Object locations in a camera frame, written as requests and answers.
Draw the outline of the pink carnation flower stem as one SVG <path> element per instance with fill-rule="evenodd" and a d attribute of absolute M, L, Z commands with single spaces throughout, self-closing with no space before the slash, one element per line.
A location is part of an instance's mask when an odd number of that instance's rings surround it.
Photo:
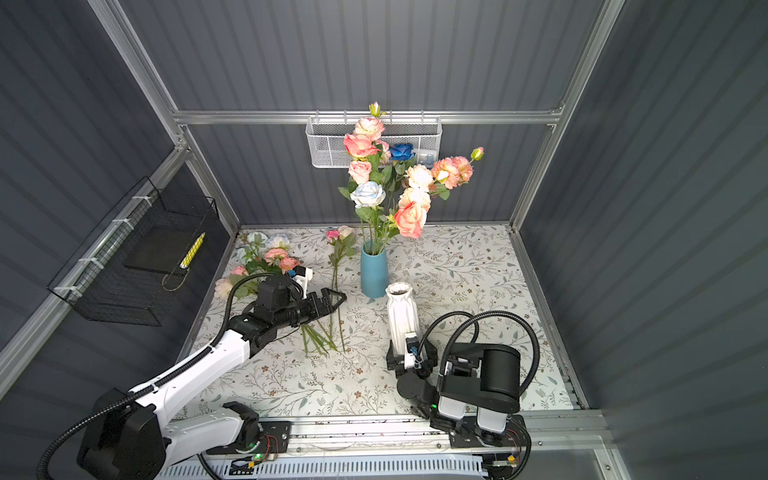
<path fill-rule="evenodd" d="M 368 117 L 361 118 L 357 121 L 353 134 L 366 135 L 372 140 L 379 143 L 379 149 L 381 153 L 389 154 L 389 145 L 382 141 L 382 135 L 385 130 L 384 124 L 381 120 L 384 112 L 378 102 L 373 102 L 369 105 L 370 115 Z"/>

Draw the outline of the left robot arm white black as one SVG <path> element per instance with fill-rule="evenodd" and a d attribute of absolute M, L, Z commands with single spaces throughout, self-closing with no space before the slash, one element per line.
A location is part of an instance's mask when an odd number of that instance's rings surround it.
<path fill-rule="evenodd" d="M 309 292 L 297 279 L 269 275 L 241 314 L 225 315 L 214 339 L 152 380 L 127 393 L 111 390 L 95 404 L 77 456 L 97 479 L 153 479 L 164 468 L 205 451 L 227 447 L 258 458 L 277 450 L 258 414 L 237 401 L 183 421 L 187 403 L 223 374 L 248 362 L 282 328 L 300 327 L 334 313 L 344 293 Z"/>

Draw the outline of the small pale pink rose stem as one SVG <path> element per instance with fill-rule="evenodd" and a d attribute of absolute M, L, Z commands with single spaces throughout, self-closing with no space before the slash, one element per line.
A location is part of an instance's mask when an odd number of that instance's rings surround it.
<path fill-rule="evenodd" d="M 345 199 L 352 202 L 354 207 L 354 213 L 355 213 L 355 204 L 351 200 L 350 194 L 357 188 L 357 186 L 367 181 L 374 181 L 381 185 L 380 181 L 378 180 L 379 174 L 376 172 L 375 168 L 372 168 L 371 170 L 369 170 L 369 167 L 371 166 L 372 166 L 371 163 L 361 162 L 357 164 L 358 170 L 353 170 L 352 172 L 349 171 L 349 167 L 348 167 L 347 183 L 338 188 L 339 193 Z"/>

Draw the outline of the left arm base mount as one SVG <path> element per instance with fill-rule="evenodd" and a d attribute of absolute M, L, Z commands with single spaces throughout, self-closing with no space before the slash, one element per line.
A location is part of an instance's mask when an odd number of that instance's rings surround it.
<path fill-rule="evenodd" d="M 238 453 L 252 455 L 261 460 L 287 452 L 293 424 L 288 421 L 267 421 L 247 428 L 244 445 Z"/>

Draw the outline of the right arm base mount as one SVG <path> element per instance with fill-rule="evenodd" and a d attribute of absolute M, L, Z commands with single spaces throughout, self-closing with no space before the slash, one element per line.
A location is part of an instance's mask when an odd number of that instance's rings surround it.
<path fill-rule="evenodd" d="M 477 416 L 465 416 L 449 430 L 452 448 L 506 448 L 517 449 L 531 446 L 531 438 L 521 415 L 509 415 L 501 433 L 484 430 L 478 426 Z"/>

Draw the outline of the blue ceramic vase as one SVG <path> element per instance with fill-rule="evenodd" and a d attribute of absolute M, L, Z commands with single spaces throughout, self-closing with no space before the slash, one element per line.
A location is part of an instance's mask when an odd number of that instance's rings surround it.
<path fill-rule="evenodd" d="M 386 250 L 373 254 L 373 242 L 365 242 L 361 253 L 360 270 L 363 294 L 372 299 L 383 297 L 389 285 Z"/>

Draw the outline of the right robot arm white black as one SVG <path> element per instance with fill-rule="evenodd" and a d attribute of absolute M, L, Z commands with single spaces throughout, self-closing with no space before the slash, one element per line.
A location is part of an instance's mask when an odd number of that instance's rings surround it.
<path fill-rule="evenodd" d="M 438 366 L 437 350 L 426 344 L 426 357 L 413 352 L 387 354 L 397 392 L 410 412 L 448 435 L 453 448 L 521 446 L 524 426 L 520 353 L 509 346 L 456 343 L 436 384 L 429 381 Z"/>

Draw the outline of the white ribbed ceramic vase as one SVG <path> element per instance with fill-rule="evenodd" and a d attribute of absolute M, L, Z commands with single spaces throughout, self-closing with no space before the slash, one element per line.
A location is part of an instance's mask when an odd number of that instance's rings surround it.
<path fill-rule="evenodd" d="M 411 352 L 408 342 L 418 345 L 422 337 L 413 288 L 404 282 L 391 283 L 386 295 L 392 352 L 396 358 L 404 357 Z"/>

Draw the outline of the peach rose flower stem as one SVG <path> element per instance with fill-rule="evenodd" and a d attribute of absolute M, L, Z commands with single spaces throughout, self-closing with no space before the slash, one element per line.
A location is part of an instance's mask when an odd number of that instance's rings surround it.
<path fill-rule="evenodd" d="M 428 190 L 432 196 L 447 200 L 453 189 L 467 184 L 473 174 L 473 165 L 485 155 L 483 147 L 475 148 L 469 157 L 454 156 L 439 160 L 431 169 L 433 182 Z"/>

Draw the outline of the white peony flower stem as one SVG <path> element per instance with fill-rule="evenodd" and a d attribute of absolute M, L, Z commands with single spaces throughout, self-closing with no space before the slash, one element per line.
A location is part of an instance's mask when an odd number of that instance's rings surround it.
<path fill-rule="evenodd" d="M 406 188 L 400 195 L 396 208 L 406 201 L 414 200 L 421 203 L 429 212 L 431 208 L 431 194 L 428 190 L 433 182 L 431 171 L 423 165 L 415 165 L 407 169 L 405 173 Z"/>

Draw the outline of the pink coral rose stem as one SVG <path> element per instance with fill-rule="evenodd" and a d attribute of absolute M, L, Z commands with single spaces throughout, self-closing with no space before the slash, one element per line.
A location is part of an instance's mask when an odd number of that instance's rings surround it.
<path fill-rule="evenodd" d="M 387 243 L 396 236 L 417 239 L 426 224 L 428 210 L 419 202 L 406 201 L 393 213 L 383 218 L 383 225 L 379 230 L 380 248 L 384 249 Z"/>

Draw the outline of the large pink rose stem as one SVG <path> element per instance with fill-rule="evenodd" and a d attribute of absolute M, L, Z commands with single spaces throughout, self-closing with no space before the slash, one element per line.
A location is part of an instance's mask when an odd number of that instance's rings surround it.
<path fill-rule="evenodd" d="M 366 135 L 346 134 L 343 140 L 347 153 L 353 158 L 349 171 L 358 170 L 357 164 L 361 162 L 371 163 L 372 168 L 377 168 L 380 164 L 379 143 Z"/>

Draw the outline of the blue artificial rose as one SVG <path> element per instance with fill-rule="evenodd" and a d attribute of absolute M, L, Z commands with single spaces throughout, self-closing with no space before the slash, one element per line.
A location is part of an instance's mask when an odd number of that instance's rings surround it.
<path fill-rule="evenodd" d="M 414 165 L 414 147 L 411 143 L 394 144 L 389 149 L 390 162 L 394 173 L 402 178 L 408 168 Z"/>

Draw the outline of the white rose stem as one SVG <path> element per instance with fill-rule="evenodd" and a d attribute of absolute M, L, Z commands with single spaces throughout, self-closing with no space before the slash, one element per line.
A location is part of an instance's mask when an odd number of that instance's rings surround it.
<path fill-rule="evenodd" d="M 355 214 L 363 224 L 364 251 L 369 255 L 380 254 L 384 248 L 384 188 L 374 181 L 367 181 L 358 185 L 350 198 L 355 204 Z"/>

